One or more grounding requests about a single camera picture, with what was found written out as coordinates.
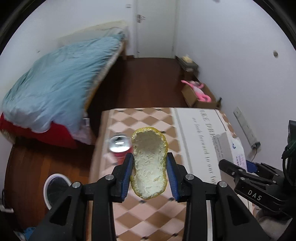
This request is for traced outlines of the yellow citrus peel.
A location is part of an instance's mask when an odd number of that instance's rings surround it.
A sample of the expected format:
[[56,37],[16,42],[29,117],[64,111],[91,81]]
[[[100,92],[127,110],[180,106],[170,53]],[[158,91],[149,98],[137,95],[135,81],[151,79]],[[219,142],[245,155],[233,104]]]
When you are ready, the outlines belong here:
[[135,194],[144,200],[155,198],[167,187],[166,137],[156,128],[144,127],[132,134],[133,173],[130,177]]

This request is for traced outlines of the blue cloth heap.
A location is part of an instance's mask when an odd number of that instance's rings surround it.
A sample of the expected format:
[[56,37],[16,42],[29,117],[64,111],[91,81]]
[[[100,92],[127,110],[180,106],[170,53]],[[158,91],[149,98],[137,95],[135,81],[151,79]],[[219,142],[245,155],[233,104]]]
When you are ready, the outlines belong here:
[[26,230],[24,230],[22,235],[23,235],[23,238],[24,238],[25,241],[28,241],[30,239],[30,236],[35,231],[35,229],[36,229],[35,227],[29,227]]

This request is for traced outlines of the red bed sheet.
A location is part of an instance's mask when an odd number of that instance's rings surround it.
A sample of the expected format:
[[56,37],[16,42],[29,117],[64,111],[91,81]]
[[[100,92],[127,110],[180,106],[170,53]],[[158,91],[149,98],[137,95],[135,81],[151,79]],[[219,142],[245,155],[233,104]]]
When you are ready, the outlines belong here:
[[5,120],[4,114],[1,114],[1,131],[11,137],[23,137],[36,139],[45,144],[75,149],[78,147],[77,142],[72,138],[67,128],[63,125],[51,122],[50,128],[44,133],[35,133],[30,128],[22,128],[14,125],[12,122]]

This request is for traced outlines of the white door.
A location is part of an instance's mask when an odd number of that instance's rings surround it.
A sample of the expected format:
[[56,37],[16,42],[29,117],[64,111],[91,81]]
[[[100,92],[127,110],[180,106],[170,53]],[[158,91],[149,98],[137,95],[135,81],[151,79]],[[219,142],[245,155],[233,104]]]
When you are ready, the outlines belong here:
[[138,58],[173,58],[177,1],[136,1]]

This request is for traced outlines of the checkered printed tablecloth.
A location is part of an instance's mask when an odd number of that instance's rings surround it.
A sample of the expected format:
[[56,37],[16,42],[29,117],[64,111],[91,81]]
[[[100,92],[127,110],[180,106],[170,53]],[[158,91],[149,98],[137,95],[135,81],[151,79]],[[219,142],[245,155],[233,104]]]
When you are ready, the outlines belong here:
[[122,108],[102,113],[96,141],[90,182],[110,174],[120,164],[110,150],[111,138],[118,133],[131,138],[141,133],[132,147],[136,154],[132,171],[134,183],[122,203],[113,205],[117,240],[181,240],[184,231],[186,204],[174,200],[163,151],[173,154],[178,164],[208,183],[223,179],[213,143],[222,135],[239,143],[227,116],[217,109],[201,108]]

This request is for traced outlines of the pink plush toy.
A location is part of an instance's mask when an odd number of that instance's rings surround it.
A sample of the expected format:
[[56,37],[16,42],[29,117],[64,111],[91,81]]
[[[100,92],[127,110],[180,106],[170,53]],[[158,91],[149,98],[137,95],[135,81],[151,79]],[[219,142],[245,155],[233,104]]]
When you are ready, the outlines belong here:
[[203,91],[202,88],[204,87],[203,83],[199,83],[197,81],[185,81],[185,80],[181,80],[181,82],[183,84],[188,85],[189,87],[191,87],[191,89],[193,90],[193,92],[195,93],[197,100],[201,101],[201,102],[211,102],[211,97],[206,95]]

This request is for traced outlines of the brown cardboard box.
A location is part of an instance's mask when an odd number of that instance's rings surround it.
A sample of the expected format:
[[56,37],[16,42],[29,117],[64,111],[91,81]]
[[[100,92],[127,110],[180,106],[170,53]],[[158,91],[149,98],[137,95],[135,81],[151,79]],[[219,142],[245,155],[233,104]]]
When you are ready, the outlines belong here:
[[220,109],[221,100],[216,100],[207,85],[200,83],[199,85],[193,81],[184,83],[181,93],[185,99],[186,104],[190,108],[206,108],[206,109]]

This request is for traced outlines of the white wall power strip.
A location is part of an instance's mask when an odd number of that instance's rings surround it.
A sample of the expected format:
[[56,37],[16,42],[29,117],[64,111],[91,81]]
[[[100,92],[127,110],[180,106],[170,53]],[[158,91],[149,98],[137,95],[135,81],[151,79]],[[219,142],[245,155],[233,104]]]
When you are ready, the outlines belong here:
[[243,133],[245,134],[245,137],[247,138],[250,147],[252,149],[258,150],[261,146],[261,143],[257,140],[251,126],[249,125],[240,108],[236,107],[233,111],[233,114],[236,117],[236,120],[238,121],[240,127],[242,128]]

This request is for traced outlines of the white round trash bin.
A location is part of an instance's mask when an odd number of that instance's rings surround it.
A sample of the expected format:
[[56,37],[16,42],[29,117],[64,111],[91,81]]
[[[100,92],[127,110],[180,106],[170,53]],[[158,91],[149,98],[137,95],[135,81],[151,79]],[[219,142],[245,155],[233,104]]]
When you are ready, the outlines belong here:
[[69,178],[60,173],[52,174],[47,178],[43,186],[43,197],[49,210],[71,184]]

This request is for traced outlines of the pink white box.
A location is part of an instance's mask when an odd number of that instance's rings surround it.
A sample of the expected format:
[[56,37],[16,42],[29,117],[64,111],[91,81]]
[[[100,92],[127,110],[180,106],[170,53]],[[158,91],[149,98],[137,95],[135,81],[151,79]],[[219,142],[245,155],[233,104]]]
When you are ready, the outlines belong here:
[[234,138],[229,132],[215,135],[212,138],[218,161],[225,159],[240,169],[246,171],[247,163],[243,146],[239,138]]

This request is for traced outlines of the tissue box on stool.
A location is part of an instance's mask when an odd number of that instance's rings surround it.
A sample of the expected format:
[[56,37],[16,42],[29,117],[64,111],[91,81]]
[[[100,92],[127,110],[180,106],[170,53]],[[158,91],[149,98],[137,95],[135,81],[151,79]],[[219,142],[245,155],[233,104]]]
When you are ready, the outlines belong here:
[[199,66],[188,56],[180,57],[179,63],[181,68],[186,72],[195,72],[198,70]]

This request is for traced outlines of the red soda can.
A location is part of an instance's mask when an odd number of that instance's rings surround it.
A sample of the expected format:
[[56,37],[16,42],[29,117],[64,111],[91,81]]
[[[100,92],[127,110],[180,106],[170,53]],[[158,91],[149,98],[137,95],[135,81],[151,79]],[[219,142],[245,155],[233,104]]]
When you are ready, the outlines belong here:
[[128,153],[132,153],[132,149],[131,139],[124,133],[116,133],[109,140],[109,151],[116,157],[119,165],[124,162]]

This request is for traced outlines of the checkered pink bed sheet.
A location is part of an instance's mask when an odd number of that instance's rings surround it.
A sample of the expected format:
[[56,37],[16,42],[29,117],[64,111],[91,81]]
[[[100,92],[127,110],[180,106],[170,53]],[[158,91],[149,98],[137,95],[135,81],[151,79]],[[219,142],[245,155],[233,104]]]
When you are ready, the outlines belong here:
[[96,141],[96,137],[90,126],[90,119],[83,118],[81,124],[79,126],[79,130],[75,132],[72,137],[84,144],[94,145]]

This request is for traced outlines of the light blue duvet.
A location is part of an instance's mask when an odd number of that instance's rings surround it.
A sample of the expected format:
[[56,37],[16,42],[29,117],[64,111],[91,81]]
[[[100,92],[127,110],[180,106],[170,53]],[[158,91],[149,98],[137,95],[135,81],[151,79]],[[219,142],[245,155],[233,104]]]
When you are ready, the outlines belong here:
[[46,54],[5,95],[4,119],[34,133],[55,123],[78,137],[88,106],[123,47],[124,35],[113,34]]

